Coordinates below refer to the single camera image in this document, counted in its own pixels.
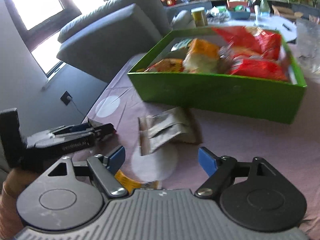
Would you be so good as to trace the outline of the yellow green snack packet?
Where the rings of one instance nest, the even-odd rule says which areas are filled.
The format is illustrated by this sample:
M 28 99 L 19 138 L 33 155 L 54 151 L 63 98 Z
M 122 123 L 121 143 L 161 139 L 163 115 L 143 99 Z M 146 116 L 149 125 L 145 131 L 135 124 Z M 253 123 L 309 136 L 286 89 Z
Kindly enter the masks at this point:
M 127 189 L 129 193 L 132 193 L 135 189 L 152 189 L 158 190 L 161 189 L 162 183 L 158 180 L 151 182 L 140 182 L 133 180 L 126 176 L 121 170 L 117 171 L 115 178 L 117 181 Z

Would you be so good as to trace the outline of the brown grey snack packet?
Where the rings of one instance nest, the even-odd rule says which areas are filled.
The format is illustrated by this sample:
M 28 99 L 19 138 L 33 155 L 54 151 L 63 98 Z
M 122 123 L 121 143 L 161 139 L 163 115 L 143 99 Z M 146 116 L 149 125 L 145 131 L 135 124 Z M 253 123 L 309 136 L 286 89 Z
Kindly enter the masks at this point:
M 139 149 L 149 155 L 168 143 L 202 143 L 200 125 L 191 110 L 175 107 L 156 115 L 138 118 Z

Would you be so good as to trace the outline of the red snack packet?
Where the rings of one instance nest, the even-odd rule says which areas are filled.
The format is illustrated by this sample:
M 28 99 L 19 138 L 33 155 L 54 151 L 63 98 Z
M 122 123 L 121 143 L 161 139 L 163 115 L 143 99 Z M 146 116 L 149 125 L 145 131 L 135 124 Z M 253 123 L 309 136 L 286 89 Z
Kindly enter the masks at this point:
M 282 67 L 275 61 L 242 58 L 234 60 L 230 70 L 230 75 L 256 77 L 276 81 L 288 81 L 287 75 Z

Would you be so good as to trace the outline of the orange snack packet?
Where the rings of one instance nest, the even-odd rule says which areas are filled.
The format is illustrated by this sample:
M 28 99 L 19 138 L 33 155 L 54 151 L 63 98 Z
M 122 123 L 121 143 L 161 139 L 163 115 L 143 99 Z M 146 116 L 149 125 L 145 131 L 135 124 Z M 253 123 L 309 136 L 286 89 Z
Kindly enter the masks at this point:
M 190 73 L 216 73 L 220 47 L 207 40 L 195 38 L 183 60 L 183 67 Z

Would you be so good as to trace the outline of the large red snack bag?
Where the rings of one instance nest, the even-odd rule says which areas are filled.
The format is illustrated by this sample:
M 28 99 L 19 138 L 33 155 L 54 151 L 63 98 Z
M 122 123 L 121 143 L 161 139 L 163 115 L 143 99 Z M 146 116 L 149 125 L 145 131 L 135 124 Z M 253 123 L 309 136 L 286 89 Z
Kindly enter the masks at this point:
M 277 60 L 282 44 L 282 36 L 260 27 L 228 26 L 212 27 L 229 45 L 243 47 L 268 60 Z

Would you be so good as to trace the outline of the pink dotted tablecloth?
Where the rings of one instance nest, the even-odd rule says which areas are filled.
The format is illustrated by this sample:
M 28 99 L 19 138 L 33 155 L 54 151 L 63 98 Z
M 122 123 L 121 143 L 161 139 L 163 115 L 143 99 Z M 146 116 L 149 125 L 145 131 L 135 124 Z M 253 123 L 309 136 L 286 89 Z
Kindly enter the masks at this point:
M 163 188 L 197 189 L 207 174 L 197 161 L 199 147 L 174 144 L 158 153 L 139 152 L 138 118 L 168 109 L 166 105 L 143 102 L 127 72 L 141 55 L 129 59 L 89 112 L 89 118 L 112 123 L 117 131 L 102 145 L 77 152 L 74 161 L 96 153 L 107 154 L 123 145 L 126 160 L 122 171 L 137 181 L 159 180 Z M 216 155 L 238 161 L 263 157 L 278 169 L 306 197 L 308 209 L 301 229 L 319 239 L 319 79 L 307 79 L 302 105 L 291 125 L 195 109 L 202 146 Z

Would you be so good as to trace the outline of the green cardboard box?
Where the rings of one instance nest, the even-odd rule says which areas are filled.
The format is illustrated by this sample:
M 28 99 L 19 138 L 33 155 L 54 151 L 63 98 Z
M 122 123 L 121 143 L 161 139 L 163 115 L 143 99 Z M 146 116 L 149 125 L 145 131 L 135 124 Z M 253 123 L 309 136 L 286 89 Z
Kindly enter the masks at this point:
M 174 43 L 188 37 L 222 45 L 212 28 L 173 30 L 146 53 L 127 73 L 140 98 L 219 113 L 291 124 L 302 103 L 307 84 L 294 57 L 289 81 L 225 74 L 142 72 L 163 59 Z

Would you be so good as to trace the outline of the grey sofa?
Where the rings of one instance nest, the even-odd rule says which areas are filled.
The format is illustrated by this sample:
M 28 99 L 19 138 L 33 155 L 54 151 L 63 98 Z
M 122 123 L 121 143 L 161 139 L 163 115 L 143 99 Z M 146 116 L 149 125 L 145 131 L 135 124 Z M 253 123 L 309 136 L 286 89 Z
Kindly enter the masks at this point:
M 148 52 L 172 30 L 193 27 L 189 11 L 168 17 L 160 0 L 108 0 L 60 30 L 57 58 L 110 82 L 131 57 Z

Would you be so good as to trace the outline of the yellow tin can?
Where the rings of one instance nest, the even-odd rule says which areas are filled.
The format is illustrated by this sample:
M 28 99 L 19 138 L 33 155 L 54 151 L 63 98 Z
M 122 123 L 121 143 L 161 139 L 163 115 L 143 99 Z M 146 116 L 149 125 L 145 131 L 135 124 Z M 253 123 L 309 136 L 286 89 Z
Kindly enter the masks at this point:
M 205 27 L 208 25 L 206 11 L 204 7 L 197 7 L 191 9 L 191 14 L 197 27 Z

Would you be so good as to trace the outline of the round white coffee table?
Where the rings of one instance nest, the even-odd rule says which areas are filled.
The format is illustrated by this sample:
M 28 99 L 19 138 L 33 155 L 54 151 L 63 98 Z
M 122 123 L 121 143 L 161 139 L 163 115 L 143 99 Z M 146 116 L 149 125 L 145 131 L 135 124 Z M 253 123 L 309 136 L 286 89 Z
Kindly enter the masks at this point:
M 248 19 L 235 20 L 232 18 L 227 18 L 227 21 L 225 22 L 209 21 L 208 25 L 217 25 L 218 27 L 255 26 L 267 30 L 279 31 L 286 42 L 293 42 L 297 38 L 297 26 L 293 22 L 276 15 L 270 15 L 269 17 L 258 16 L 258 18 L 256 18 L 255 14 L 251 14 Z

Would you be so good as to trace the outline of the blue plastic basket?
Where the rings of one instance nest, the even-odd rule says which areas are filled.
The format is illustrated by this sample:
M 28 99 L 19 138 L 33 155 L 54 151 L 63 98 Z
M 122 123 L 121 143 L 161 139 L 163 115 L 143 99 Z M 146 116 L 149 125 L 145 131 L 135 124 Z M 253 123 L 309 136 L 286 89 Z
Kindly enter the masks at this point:
M 227 12 L 231 20 L 247 20 L 251 16 L 251 12 L 250 10 L 247 10 L 247 8 L 237 11 L 234 9 L 228 9 Z

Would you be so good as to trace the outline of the wall power socket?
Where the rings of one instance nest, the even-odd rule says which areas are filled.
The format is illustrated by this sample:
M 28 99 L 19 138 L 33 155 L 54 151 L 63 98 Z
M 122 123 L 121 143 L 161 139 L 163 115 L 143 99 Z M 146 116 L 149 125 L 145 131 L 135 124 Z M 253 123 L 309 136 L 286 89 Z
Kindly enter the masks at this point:
M 65 91 L 64 93 L 63 93 L 63 95 L 61 96 L 61 98 L 60 98 L 60 100 L 67 106 L 71 101 L 72 101 L 72 97 L 71 97 L 71 95 L 67 92 L 67 91 Z

